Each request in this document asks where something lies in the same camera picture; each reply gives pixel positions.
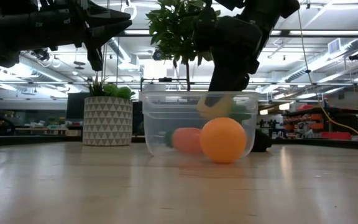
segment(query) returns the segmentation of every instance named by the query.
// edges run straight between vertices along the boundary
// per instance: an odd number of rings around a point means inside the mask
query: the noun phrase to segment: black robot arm
[[[216,1],[229,10],[244,10],[216,20],[212,0],[205,0],[206,7],[195,24],[195,44],[200,51],[210,50],[214,58],[209,91],[242,91],[248,86],[249,74],[256,73],[258,56],[280,16],[287,18],[300,5],[297,0]]]
[[[131,15],[90,0],[0,0],[0,65],[19,63],[21,50],[85,44],[95,71],[102,70],[101,46],[132,24]],[[34,52],[43,57],[42,50]]]

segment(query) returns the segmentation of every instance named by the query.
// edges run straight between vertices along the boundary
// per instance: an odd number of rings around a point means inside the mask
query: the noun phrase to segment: yellow cable
[[[299,18],[299,27],[300,27],[300,31],[301,31],[301,41],[302,41],[302,48],[303,48],[303,56],[305,58],[305,63],[306,63],[306,69],[309,70],[309,65],[308,65],[308,61],[307,61],[307,58],[306,58],[306,51],[305,51],[305,43],[303,41],[303,29],[302,29],[302,22],[301,22],[301,13],[300,11],[298,10],[298,18]],[[313,86],[313,81],[311,80],[311,77],[310,77],[310,72],[307,73],[308,76],[309,76],[309,81],[310,83],[312,84]],[[326,115],[326,117],[328,118],[329,122],[333,123],[333,124],[336,124],[338,126],[341,126],[343,128],[347,128],[351,131],[354,131],[356,134],[358,134],[358,131],[356,131],[354,128],[352,127],[349,127],[349,126],[346,126],[344,124],[341,124],[341,123],[338,123],[336,121],[334,121],[333,119],[331,119],[327,113],[327,111],[324,109],[323,105],[321,104],[321,101],[320,101],[320,98],[318,97],[318,93],[316,91],[316,88],[313,87],[313,90],[314,90],[314,93],[316,94],[317,96],[317,100],[318,100],[318,104],[320,106],[320,108],[322,109],[322,111],[324,112],[324,114]]]

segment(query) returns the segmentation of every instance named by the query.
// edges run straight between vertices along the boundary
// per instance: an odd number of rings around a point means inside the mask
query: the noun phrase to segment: plant pot
[[[85,99],[83,144],[127,146],[132,139],[132,101],[110,96]]]

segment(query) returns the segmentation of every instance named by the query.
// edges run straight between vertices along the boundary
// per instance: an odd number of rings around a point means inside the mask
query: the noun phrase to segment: wooden floor
[[[144,144],[0,147],[0,223],[358,223],[358,150],[275,146],[216,165]]]

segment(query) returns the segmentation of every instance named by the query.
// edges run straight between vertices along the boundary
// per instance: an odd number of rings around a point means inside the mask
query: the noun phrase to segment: ping pong ball
[[[200,143],[203,152],[213,162],[229,164],[244,152],[247,133],[231,118],[215,118],[201,130]]]

